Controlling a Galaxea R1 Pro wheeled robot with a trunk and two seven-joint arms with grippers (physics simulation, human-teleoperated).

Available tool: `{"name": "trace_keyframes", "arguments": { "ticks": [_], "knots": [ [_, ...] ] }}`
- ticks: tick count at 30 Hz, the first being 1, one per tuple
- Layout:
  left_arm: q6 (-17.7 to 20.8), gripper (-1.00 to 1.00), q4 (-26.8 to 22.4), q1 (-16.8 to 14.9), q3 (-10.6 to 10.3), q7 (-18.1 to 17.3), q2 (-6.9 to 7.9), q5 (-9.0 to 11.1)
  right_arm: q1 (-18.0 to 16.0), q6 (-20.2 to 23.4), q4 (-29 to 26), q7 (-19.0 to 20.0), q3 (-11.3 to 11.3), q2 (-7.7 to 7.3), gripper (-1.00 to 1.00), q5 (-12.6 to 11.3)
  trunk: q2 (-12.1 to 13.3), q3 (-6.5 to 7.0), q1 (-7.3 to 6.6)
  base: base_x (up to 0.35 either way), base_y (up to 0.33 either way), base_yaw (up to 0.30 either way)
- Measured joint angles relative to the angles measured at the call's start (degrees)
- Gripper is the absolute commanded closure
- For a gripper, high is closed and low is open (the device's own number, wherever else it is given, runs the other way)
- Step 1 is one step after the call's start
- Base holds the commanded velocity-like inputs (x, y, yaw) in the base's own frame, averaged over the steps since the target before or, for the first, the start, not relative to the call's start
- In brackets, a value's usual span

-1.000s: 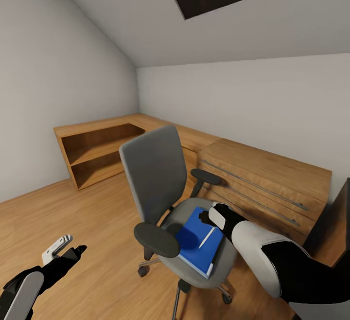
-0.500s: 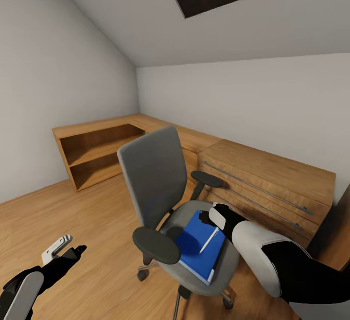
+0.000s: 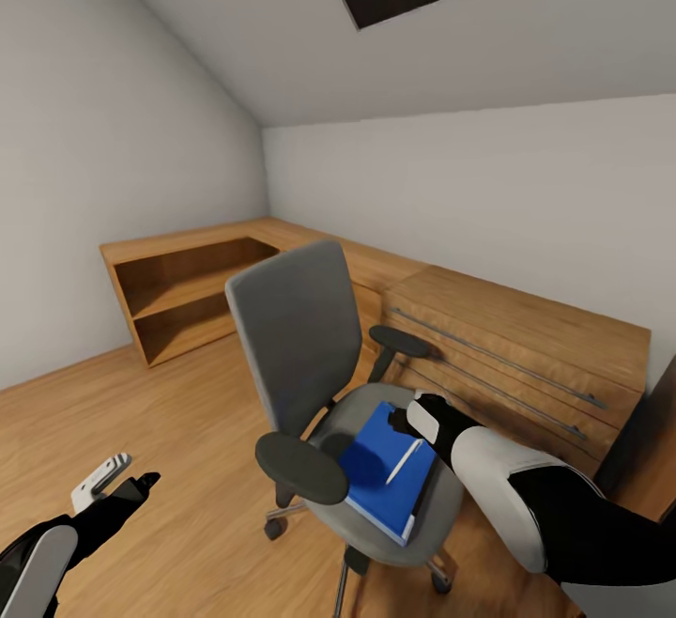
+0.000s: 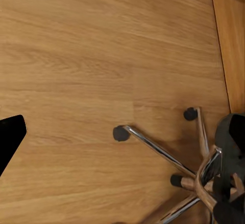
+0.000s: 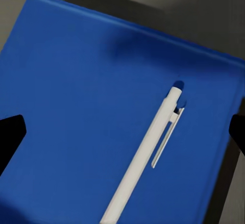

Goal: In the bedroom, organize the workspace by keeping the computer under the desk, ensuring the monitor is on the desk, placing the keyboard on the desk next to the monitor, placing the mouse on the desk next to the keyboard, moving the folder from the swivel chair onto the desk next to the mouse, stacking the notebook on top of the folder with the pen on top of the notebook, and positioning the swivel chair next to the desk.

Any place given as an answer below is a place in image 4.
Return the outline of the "swivel chair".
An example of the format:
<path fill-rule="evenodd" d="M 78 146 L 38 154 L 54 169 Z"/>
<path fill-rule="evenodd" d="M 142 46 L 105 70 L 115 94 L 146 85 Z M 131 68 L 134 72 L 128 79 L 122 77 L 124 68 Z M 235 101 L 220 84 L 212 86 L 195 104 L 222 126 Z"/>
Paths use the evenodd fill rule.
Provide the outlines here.
<path fill-rule="evenodd" d="M 116 141 L 126 141 L 129 133 L 158 153 L 186 176 L 171 176 L 171 184 L 193 191 L 183 201 L 161 216 L 154 224 L 169 224 L 196 203 L 202 201 L 204 224 L 245 224 L 245 156 L 229 134 L 231 119 L 222 118 L 215 130 L 215 144 L 209 149 L 203 108 L 189 108 L 184 117 L 198 118 L 200 167 L 195 173 L 131 125 L 113 130 Z M 245 116 L 244 113 L 236 114 Z"/>

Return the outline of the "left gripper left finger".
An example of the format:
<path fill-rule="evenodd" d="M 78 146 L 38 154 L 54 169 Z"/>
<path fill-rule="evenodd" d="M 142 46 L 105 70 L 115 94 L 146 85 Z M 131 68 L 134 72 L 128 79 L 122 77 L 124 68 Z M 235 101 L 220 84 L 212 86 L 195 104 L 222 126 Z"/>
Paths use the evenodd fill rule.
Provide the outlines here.
<path fill-rule="evenodd" d="M 0 120 L 0 176 L 26 134 L 27 128 L 22 115 Z"/>

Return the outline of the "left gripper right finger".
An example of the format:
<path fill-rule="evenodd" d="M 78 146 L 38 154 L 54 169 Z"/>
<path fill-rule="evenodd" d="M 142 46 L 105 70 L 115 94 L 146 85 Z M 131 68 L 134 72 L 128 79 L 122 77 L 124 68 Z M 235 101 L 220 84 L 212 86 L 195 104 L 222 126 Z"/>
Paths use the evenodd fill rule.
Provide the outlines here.
<path fill-rule="evenodd" d="M 245 156 L 245 116 L 233 115 L 229 126 L 229 134 Z"/>

